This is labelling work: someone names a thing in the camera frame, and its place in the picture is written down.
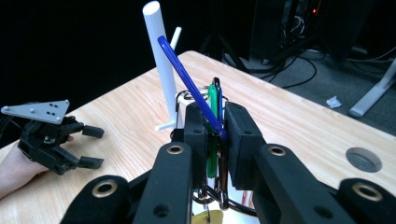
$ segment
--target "floor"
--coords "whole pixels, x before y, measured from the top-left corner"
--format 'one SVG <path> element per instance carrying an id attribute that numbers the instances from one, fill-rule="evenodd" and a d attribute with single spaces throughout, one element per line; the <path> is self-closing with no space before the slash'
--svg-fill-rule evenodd
<path id="1" fill-rule="evenodd" d="M 349 59 L 340 67 L 328 54 L 317 49 L 307 49 L 298 56 L 289 57 L 278 73 L 269 72 L 273 65 L 263 65 L 258 59 L 241 60 L 254 77 L 319 105 L 329 107 L 326 101 L 335 96 L 341 105 L 333 110 L 346 116 L 350 116 L 349 109 L 382 78 L 391 63 L 391 59 L 385 63 Z M 233 65 L 227 54 L 223 61 Z M 393 85 L 357 120 L 396 135 L 395 99 L 396 85 Z"/>

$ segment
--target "black cable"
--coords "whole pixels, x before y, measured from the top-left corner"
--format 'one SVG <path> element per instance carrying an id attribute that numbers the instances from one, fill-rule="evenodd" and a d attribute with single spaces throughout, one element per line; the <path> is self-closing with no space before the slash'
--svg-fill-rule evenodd
<path id="1" fill-rule="evenodd" d="M 219 196 L 219 194 L 209 186 L 206 186 L 206 188 L 207 188 L 207 194 L 211 198 L 213 198 L 215 201 L 217 201 L 218 203 L 221 203 L 221 197 Z M 237 203 L 231 199 L 229 199 L 228 202 L 229 202 L 230 208 L 237 212 L 240 212 L 240 213 L 243 213 L 243 214 L 246 214 L 249 216 L 253 216 L 253 217 L 257 216 L 256 210 L 254 210 L 252 208 L 246 207 L 246 206 L 244 206 L 240 203 Z"/>
<path id="2" fill-rule="evenodd" d="M 298 57 L 298 56 L 295 56 L 295 57 L 293 58 L 293 60 L 291 60 L 291 62 L 288 63 L 288 65 L 283 66 L 282 69 L 279 69 L 278 71 L 276 71 L 276 72 L 274 72 L 274 73 L 271 73 L 271 74 L 268 74 L 268 75 L 266 75 L 266 76 L 259 77 L 259 78 L 260 78 L 260 79 L 264 79 L 264 78 L 267 78 L 267 77 L 272 77 L 270 80 L 268 80 L 268 82 L 272 82 L 272 81 L 274 80 L 274 78 L 276 78 L 277 74 L 279 74 L 280 72 L 285 71 L 285 70 L 288 69 L 292 64 L 294 64 L 294 62 L 296 61 L 297 57 Z"/>
<path id="3" fill-rule="evenodd" d="M 198 204 L 210 204 L 210 203 L 213 203 L 215 201 L 213 198 L 199 199 L 195 195 L 192 195 L 192 200 L 195 201 Z"/>
<path id="4" fill-rule="evenodd" d="M 356 69 L 358 69 L 359 71 L 365 73 L 365 74 L 375 74 L 375 75 L 384 75 L 388 68 L 382 68 L 384 71 L 383 72 L 375 72 L 375 71 L 366 71 L 366 69 L 361 68 L 360 65 L 358 65 L 358 63 L 356 62 L 350 62 Z"/>
<path id="5" fill-rule="evenodd" d="M 226 62 L 228 65 L 235 67 L 234 64 L 228 60 L 228 58 L 225 56 L 225 54 L 222 54 L 222 59 L 224 60 L 224 62 Z M 249 71 L 250 74 L 266 74 L 266 73 L 273 73 L 278 69 L 281 69 L 282 67 L 282 62 L 277 63 L 276 65 L 270 67 L 270 68 L 248 68 L 247 70 Z"/>
<path id="6" fill-rule="evenodd" d="M 304 57 L 298 57 L 298 58 L 303 59 L 303 60 L 307 61 L 308 63 L 310 63 L 312 65 L 312 67 L 314 68 L 314 74 L 309 79 L 307 79 L 305 81 L 302 81 L 302 82 L 299 82 L 299 83 L 296 83 L 296 84 L 292 84 L 292 85 L 288 85 L 288 86 L 283 86 L 283 87 L 281 87 L 282 89 L 288 89 L 288 88 L 291 88 L 291 87 L 296 87 L 296 86 L 303 85 L 303 84 L 307 83 L 308 81 L 310 81 L 312 78 L 314 78 L 317 75 L 317 72 L 318 72 L 317 67 L 310 60 L 308 60 L 308 59 L 306 59 Z"/>
<path id="7" fill-rule="evenodd" d="M 393 47 L 392 49 L 388 50 L 388 52 L 386 52 L 380 56 L 371 58 L 371 59 L 364 59 L 364 60 L 346 59 L 346 60 L 350 61 L 350 62 L 355 62 L 355 63 L 388 63 L 388 62 L 391 62 L 391 60 L 379 61 L 379 59 L 391 54 L 394 50 L 396 50 L 396 46 Z"/>
<path id="8" fill-rule="evenodd" d="M 320 50 L 315 50 L 315 49 L 304 49 L 304 50 L 302 50 L 302 53 L 304 53 L 304 52 L 309 52 L 309 53 L 320 53 L 320 54 L 322 54 L 322 56 L 320 57 L 320 58 L 306 58 L 307 60 L 310 60 L 310 61 L 322 61 L 323 59 L 325 59 L 326 58 L 326 56 L 327 56 L 327 53 L 326 52 L 323 52 L 323 51 L 320 51 Z"/>
<path id="9" fill-rule="evenodd" d="M 175 108 L 175 112 L 178 113 L 178 108 L 180 107 L 180 103 L 178 102 L 178 97 L 180 97 L 181 94 L 184 94 L 184 98 L 186 98 L 186 93 L 189 91 L 180 91 L 177 96 L 176 96 L 176 108 Z"/>
<path id="10" fill-rule="evenodd" d="M 4 115 L 0 117 L 0 139 L 3 136 L 4 129 L 8 126 L 11 120 L 12 117 L 9 115 Z"/>
<path id="11" fill-rule="evenodd" d="M 243 213 L 243 214 L 246 214 L 249 216 L 253 216 L 253 217 L 257 216 L 256 210 L 254 210 L 250 207 L 246 207 L 246 206 L 244 206 L 240 203 L 237 203 L 231 199 L 229 199 L 229 203 L 230 203 L 230 208 L 237 212 L 240 212 L 240 213 Z"/>
<path id="12" fill-rule="evenodd" d="M 17 128 L 23 130 L 23 128 L 21 127 L 21 125 L 19 125 L 17 122 L 15 122 L 15 121 L 13 120 L 13 117 L 10 117 L 10 118 L 8 118 L 8 119 L 9 119 L 9 121 L 10 121 L 13 125 L 15 125 Z"/>
<path id="13" fill-rule="evenodd" d="M 206 207 L 206 211 L 207 211 L 206 222 L 207 222 L 207 223 L 211 223 L 211 220 L 210 220 L 210 211 L 209 211 L 209 204 L 208 204 L 207 207 Z"/>

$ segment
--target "white rod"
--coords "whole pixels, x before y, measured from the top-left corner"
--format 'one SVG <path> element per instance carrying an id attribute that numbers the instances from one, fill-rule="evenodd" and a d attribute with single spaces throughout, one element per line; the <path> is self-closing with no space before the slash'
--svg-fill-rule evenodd
<path id="1" fill-rule="evenodd" d="M 155 131 L 160 131 L 163 129 L 167 129 L 167 128 L 175 128 L 176 126 L 176 122 L 175 121 L 170 121 L 169 123 L 165 123 L 165 124 L 161 124 L 161 125 L 157 125 L 155 126 Z"/>
<path id="2" fill-rule="evenodd" d="M 172 122 L 176 121 L 177 114 L 175 111 L 177 94 L 175 78 L 173 74 L 172 64 L 166 58 L 163 50 L 158 43 L 158 37 L 165 36 L 165 28 L 163 27 L 163 15 L 161 13 L 160 3 L 152 1 L 143 7 L 143 16 L 145 18 L 146 27 L 148 30 L 148 37 L 151 44 L 154 60 L 157 65 L 158 73 L 160 74 L 161 83 L 163 86 L 163 96 L 165 98 L 168 114 Z"/>
<path id="3" fill-rule="evenodd" d="M 176 48 L 178 38 L 180 37 L 180 33 L 181 33 L 181 27 L 178 26 L 175 30 L 174 36 L 172 37 L 172 40 L 170 43 L 170 46 L 173 50 L 175 50 L 175 48 Z"/>

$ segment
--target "triangular metal plate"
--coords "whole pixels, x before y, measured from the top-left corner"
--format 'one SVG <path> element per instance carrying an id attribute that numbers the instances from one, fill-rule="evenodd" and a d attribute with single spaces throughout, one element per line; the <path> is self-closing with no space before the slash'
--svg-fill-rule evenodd
<path id="1" fill-rule="evenodd" d="M 1 112 L 6 115 L 24 119 L 60 124 L 64 119 L 70 103 L 68 100 L 38 104 L 3 106 Z"/>

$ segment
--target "cable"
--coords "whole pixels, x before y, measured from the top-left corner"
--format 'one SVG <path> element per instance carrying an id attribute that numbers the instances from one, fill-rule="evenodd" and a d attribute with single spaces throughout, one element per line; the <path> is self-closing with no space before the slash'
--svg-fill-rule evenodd
<path id="1" fill-rule="evenodd" d="M 303 28 L 302 28 L 301 31 L 300 31 L 300 34 L 301 34 L 301 33 L 303 32 L 303 30 L 304 30 L 304 20 L 303 20 L 301 17 L 299 17 L 299 16 L 295 16 L 294 19 L 297 19 L 298 23 L 297 23 L 297 25 L 295 25 L 295 26 L 290 30 L 290 32 L 293 32 L 294 30 L 296 30 L 296 29 L 302 24 L 302 25 L 303 25 Z"/>
<path id="2" fill-rule="evenodd" d="M 209 186 L 206 186 L 206 189 L 207 189 L 207 194 L 212 199 L 214 199 L 218 203 L 221 202 L 221 197 L 219 196 L 219 194 L 214 189 L 212 189 Z M 244 205 L 242 205 L 240 203 L 237 203 L 237 202 L 235 202 L 235 201 L 233 201 L 231 199 L 229 199 L 228 202 L 229 202 L 230 208 L 235 210 L 235 211 L 237 211 L 237 212 L 244 213 L 246 215 L 253 216 L 253 217 L 257 216 L 256 210 L 254 210 L 252 208 L 246 207 L 246 206 L 244 206 Z"/>
<path id="3" fill-rule="evenodd" d="M 8 119 L 9 119 L 9 121 L 10 121 L 13 125 L 15 125 L 17 128 L 23 130 L 23 128 L 21 127 L 21 125 L 19 125 L 17 122 L 15 122 L 14 120 L 12 120 L 13 118 L 14 118 L 14 117 L 9 117 Z"/>
<path id="4" fill-rule="evenodd" d="M 382 71 L 382 72 L 377 72 L 377 71 L 366 71 L 366 69 L 361 68 L 361 66 L 358 65 L 358 63 L 356 63 L 356 62 L 350 62 L 350 63 L 351 63 L 356 69 L 358 69 L 359 71 L 361 71 L 361 72 L 363 72 L 363 73 L 365 73 L 365 74 L 384 75 L 384 74 L 387 72 L 387 70 L 388 70 L 388 68 L 381 68 L 381 69 L 383 69 L 384 71 Z"/>
<path id="5" fill-rule="evenodd" d="M 291 60 L 291 62 L 290 62 L 288 65 L 283 66 L 282 69 L 279 69 L 278 71 L 276 71 L 276 72 L 274 72 L 274 73 L 271 73 L 271 74 L 268 74 L 268 75 L 266 75 L 266 76 L 259 77 L 259 78 L 260 78 L 260 79 L 264 79 L 264 78 L 273 76 L 268 82 L 273 81 L 277 74 L 279 74 L 280 72 L 285 71 L 286 69 L 288 69 L 288 68 L 296 61 L 296 59 L 297 59 L 297 56 L 295 56 L 294 59 Z"/>
<path id="6" fill-rule="evenodd" d="M 192 195 L 192 199 L 198 204 L 210 204 L 215 201 L 213 198 L 199 199 L 195 195 Z"/>
<path id="7" fill-rule="evenodd" d="M 228 65 L 235 67 L 234 64 L 225 56 L 225 53 L 222 54 L 222 59 L 224 62 L 226 62 Z M 275 72 L 278 69 L 281 69 L 281 64 L 282 62 L 270 67 L 270 68 L 250 68 L 248 69 L 249 73 L 256 73 L 256 74 L 266 74 L 266 73 L 272 73 Z"/>
<path id="8" fill-rule="evenodd" d="M 378 61 L 378 59 L 387 56 L 388 54 L 392 53 L 394 50 L 396 50 L 396 46 L 393 47 L 393 49 L 389 50 L 388 52 L 384 53 L 383 55 L 380 55 L 372 59 L 367 59 L 367 60 L 346 59 L 346 60 L 355 63 L 387 63 L 389 62 L 389 60 Z"/>
<path id="9" fill-rule="evenodd" d="M 311 59 L 311 58 L 306 58 L 306 59 L 308 59 L 308 60 L 310 60 L 310 61 L 321 61 L 321 60 L 323 60 L 323 59 L 325 59 L 326 58 L 326 56 L 327 56 L 327 53 L 326 52 L 323 52 L 323 51 L 320 51 L 320 50 L 316 50 L 316 49 L 304 49 L 303 51 L 302 51 L 302 53 L 304 53 L 304 52 L 310 52 L 310 53 L 320 53 L 320 54 L 322 54 L 322 56 L 320 57 L 320 58 L 316 58 L 316 59 Z"/>
<path id="10" fill-rule="evenodd" d="M 296 86 L 303 85 L 303 84 L 307 83 L 308 81 L 310 81 L 312 78 L 314 78 L 317 75 L 317 72 L 318 72 L 317 67 L 311 61 L 309 61 L 308 59 L 303 58 L 303 57 L 298 57 L 298 58 L 303 59 L 303 60 L 307 61 L 308 63 L 310 63 L 312 65 L 312 67 L 314 68 L 314 74 L 309 79 L 307 79 L 305 81 L 302 81 L 302 82 L 299 82 L 299 83 L 296 83 L 296 84 L 292 84 L 292 85 L 288 85 L 288 86 L 283 86 L 283 87 L 281 87 L 282 89 L 288 89 L 288 88 L 291 88 L 291 87 L 296 87 Z"/>
<path id="11" fill-rule="evenodd" d="M 9 115 L 4 115 L 0 117 L 0 138 L 3 136 L 4 129 L 8 126 L 12 117 Z"/>

